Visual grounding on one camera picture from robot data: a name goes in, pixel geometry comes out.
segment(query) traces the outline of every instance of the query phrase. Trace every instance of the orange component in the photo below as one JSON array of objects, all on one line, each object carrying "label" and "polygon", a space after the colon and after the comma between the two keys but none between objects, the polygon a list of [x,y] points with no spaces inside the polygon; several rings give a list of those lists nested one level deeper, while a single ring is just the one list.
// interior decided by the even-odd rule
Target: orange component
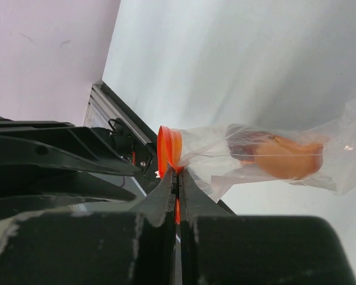
[{"label": "orange component", "polygon": [[132,152],[132,164],[136,165],[136,152]]},{"label": "orange component", "polygon": [[322,152],[321,143],[301,145],[272,135],[256,147],[255,163],[276,178],[300,180],[321,168]]},{"label": "orange component", "polygon": [[176,224],[180,224],[180,204],[179,199],[176,199]]},{"label": "orange component", "polygon": [[161,126],[157,137],[157,157],[158,172],[161,179],[167,171],[169,164],[176,172],[179,172],[183,166],[179,166],[182,154],[182,136],[176,129],[169,129]]}]

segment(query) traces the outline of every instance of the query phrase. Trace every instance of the white backdrop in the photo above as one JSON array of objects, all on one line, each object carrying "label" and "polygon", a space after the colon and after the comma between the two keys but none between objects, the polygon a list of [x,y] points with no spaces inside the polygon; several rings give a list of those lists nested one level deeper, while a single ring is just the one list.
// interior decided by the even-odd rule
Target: white backdrop
[{"label": "white backdrop", "polygon": [[[356,0],[123,0],[103,77],[153,130],[244,123],[309,128],[356,97]],[[238,185],[239,214],[310,214],[356,273],[356,191]]]}]

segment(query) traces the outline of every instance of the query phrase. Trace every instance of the clear plastic bag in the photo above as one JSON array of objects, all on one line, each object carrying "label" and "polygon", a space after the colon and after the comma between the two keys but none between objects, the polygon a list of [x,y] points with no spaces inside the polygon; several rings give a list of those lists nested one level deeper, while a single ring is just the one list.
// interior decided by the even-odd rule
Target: clear plastic bag
[{"label": "clear plastic bag", "polygon": [[234,184],[285,180],[345,194],[356,188],[356,99],[341,117],[307,131],[232,124],[158,133],[158,170],[186,167],[218,201]]}]

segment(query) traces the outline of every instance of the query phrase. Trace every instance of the plastic bag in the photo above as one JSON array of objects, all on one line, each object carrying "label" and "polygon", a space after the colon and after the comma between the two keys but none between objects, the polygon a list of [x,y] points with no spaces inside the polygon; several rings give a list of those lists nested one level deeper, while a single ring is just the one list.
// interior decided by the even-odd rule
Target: plastic bag
[{"label": "plastic bag", "polygon": [[285,180],[345,194],[356,188],[356,99],[341,117],[308,131],[246,125],[209,126],[158,133],[158,171],[186,167],[218,201],[234,184]]}]

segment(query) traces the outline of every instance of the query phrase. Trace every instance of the white wall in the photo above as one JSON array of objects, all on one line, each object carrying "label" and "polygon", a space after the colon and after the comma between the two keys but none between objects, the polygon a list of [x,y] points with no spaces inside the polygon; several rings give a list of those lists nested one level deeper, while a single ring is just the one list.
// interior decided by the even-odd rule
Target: white wall
[{"label": "white wall", "polygon": [[82,125],[120,0],[0,0],[0,116]]},{"label": "white wall", "polygon": [[[309,128],[356,97],[356,0],[126,0],[103,80],[155,131]],[[267,182],[224,199],[239,214],[324,217],[356,272],[356,191]]]}]

